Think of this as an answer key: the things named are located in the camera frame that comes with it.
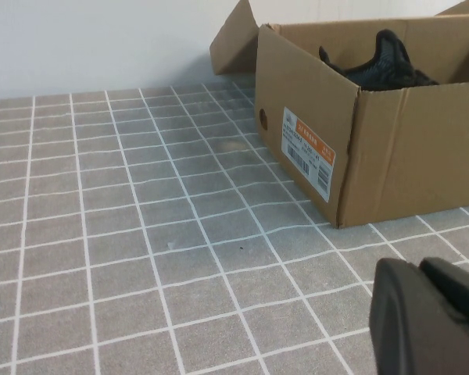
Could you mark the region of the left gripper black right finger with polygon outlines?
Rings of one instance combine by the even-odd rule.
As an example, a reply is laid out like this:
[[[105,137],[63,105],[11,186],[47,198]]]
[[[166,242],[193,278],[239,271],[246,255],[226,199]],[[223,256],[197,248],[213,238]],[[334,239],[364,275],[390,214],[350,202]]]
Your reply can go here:
[[[424,258],[419,269],[469,322],[469,273],[438,257]]]

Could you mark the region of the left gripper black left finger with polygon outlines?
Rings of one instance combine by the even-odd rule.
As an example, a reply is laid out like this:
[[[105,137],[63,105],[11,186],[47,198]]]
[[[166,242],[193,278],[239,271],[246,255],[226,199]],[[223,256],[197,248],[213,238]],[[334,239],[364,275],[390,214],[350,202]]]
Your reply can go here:
[[[419,265],[376,264],[369,328],[377,372],[469,374],[469,322]]]

